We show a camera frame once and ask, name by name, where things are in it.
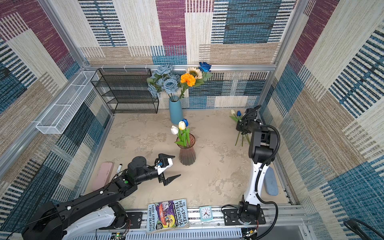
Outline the pale blue rose bouquet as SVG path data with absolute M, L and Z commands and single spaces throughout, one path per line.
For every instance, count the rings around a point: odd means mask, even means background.
M 165 92 L 172 102 L 177 102 L 180 86 L 180 76 L 172 73 L 174 66 L 163 65 L 159 66 L 151 77 L 147 78 L 148 91 L 151 96 L 156 99 L 161 92 Z

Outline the blue tulip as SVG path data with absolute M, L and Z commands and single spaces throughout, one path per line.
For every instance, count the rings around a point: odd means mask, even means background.
M 187 119 L 183 119 L 183 122 L 185 123 L 186 127 L 189 126 L 189 123 L 188 123 L 188 120 L 187 120 Z

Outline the white tulip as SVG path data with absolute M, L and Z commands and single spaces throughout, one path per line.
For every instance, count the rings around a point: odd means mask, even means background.
M 171 132 L 172 132 L 173 135 L 177 135 L 177 137 L 178 137 L 177 141 L 175 142 L 175 144 L 184 147 L 185 144 L 184 144 L 182 133 L 180 132 L 180 129 L 178 127 L 176 127 L 176 126 L 172 126 L 171 127 Z

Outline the cream sunflower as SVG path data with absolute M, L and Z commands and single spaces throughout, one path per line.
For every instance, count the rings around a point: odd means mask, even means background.
M 203 77 L 202 77 L 202 72 L 199 69 L 194 68 L 194 67 L 189 67 L 189 68 L 187 68 L 186 73 L 189 73 L 195 77 L 196 84 L 194 85 L 194 87 L 200 86 L 204 83 Z

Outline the red ribbed glass vase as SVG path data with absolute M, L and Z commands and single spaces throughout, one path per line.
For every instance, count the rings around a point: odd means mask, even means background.
M 193 134 L 190 134 L 190 144 L 187 144 L 187 147 L 178 145 L 180 148 L 179 160 L 185 166 L 190 166 L 196 161 L 196 152 L 194 145 L 196 143 L 196 138 Z

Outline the dark blue rose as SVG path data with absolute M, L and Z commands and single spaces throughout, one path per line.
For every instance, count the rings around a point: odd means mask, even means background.
M 211 65 L 206 62 L 199 62 L 199 70 L 202 72 L 203 81 L 212 77 Z

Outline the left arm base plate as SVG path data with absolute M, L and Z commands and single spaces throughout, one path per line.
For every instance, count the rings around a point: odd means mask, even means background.
M 143 219 L 142 212 L 127 212 L 119 215 L 113 222 L 114 229 L 139 229 Z

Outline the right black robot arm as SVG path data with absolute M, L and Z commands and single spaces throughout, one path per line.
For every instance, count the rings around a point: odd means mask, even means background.
M 264 179 L 271 163 L 281 145 L 279 131 L 271 125 L 265 125 L 258 117 L 261 106 L 246 109 L 245 113 L 237 121 L 236 130 L 247 136 L 249 140 L 249 158 L 252 163 L 252 174 L 249 186 L 239 202 L 239 221 L 248 224 L 257 221 L 261 216 L 261 204 L 276 205 L 274 202 L 267 202 L 261 199 Z

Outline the orange marigold flower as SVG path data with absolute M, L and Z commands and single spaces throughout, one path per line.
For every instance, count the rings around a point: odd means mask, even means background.
M 196 84 L 196 79 L 193 75 L 189 73 L 185 73 L 181 76 L 181 81 L 180 81 L 180 88 L 181 88 L 181 94 L 179 96 L 180 99 L 185 97 L 185 92 L 188 90 L 190 87 L 193 87 Z

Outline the yellow tulip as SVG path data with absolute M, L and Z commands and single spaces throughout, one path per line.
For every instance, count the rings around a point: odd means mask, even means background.
M 191 143 L 191 140 L 190 140 L 190 129 L 188 127 L 186 127 L 186 125 L 183 122 L 183 120 L 181 120 L 179 122 L 178 127 L 180 129 L 180 132 L 182 133 L 183 141 L 184 141 L 184 144 L 185 144 L 184 147 L 187 148 L 187 147 L 190 146 L 190 143 Z

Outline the tulip bunch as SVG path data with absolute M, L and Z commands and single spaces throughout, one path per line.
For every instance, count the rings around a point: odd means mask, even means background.
M 230 115 L 230 118 L 232 120 L 234 120 L 236 123 L 238 123 L 241 119 L 242 119 L 242 113 L 241 111 L 235 111 L 235 110 L 231 110 L 231 115 Z M 238 130 L 238 136 L 237 136 L 237 140 L 236 140 L 236 143 L 235 143 L 235 146 L 238 144 L 238 141 L 239 141 L 239 137 L 242 136 L 242 142 L 241 142 L 241 146 L 244 145 L 244 139 L 247 140 L 248 143 L 250 143 L 250 139 L 249 139 L 249 136 L 247 133 L 243 133 L 241 131 Z

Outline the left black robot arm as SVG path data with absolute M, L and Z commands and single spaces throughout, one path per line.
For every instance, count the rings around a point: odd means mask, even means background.
M 177 176 L 165 178 L 174 156 L 159 154 L 153 166 L 138 156 L 108 184 L 87 195 L 61 204 L 48 202 L 38 208 L 22 231 L 25 240 L 72 240 L 100 228 L 123 229 L 128 216 L 120 201 L 134 193 L 139 184 L 158 179 L 167 186 Z

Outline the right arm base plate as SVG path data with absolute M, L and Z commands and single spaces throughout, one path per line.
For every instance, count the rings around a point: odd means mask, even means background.
M 235 226 L 235 225 L 265 225 L 266 218 L 263 209 L 260 209 L 260 214 L 258 219 L 254 215 L 248 215 L 242 213 L 240 216 L 238 214 L 238 209 L 235 208 L 224 208 L 221 209 L 221 212 L 224 215 L 224 222 L 226 226 Z

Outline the blue ceramic vase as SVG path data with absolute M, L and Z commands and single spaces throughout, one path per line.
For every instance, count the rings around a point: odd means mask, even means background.
M 178 125 L 184 119 L 181 100 L 176 97 L 175 101 L 169 100 L 170 119 L 172 124 Z

